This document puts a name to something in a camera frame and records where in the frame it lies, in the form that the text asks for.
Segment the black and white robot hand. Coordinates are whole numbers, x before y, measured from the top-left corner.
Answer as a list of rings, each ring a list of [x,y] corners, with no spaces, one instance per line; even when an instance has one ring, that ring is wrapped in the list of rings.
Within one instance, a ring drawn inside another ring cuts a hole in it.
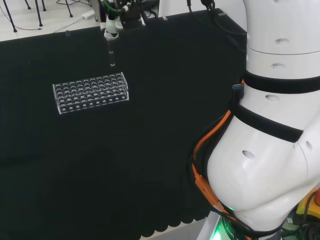
[[[139,0],[99,0],[100,29],[108,43],[124,30],[145,26],[145,13]]]

